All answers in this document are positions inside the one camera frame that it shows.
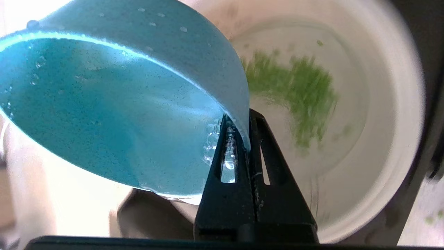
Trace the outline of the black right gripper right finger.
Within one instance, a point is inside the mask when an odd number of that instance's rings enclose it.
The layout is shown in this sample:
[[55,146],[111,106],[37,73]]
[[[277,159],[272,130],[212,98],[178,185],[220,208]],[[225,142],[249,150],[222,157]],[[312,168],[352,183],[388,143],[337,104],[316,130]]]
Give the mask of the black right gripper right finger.
[[317,223],[265,117],[251,109],[249,119],[254,208],[249,242],[318,243]]

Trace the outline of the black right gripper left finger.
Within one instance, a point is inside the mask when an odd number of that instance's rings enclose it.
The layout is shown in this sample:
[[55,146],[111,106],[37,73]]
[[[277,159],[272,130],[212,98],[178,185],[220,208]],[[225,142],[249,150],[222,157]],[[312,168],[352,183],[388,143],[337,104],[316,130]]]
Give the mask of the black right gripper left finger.
[[[226,157],[233,158],[235,183],[221,180]],[[255,222],[248,154],[232,120],[224,115],[219,140],[194,222],[195,240],[237,241]]]

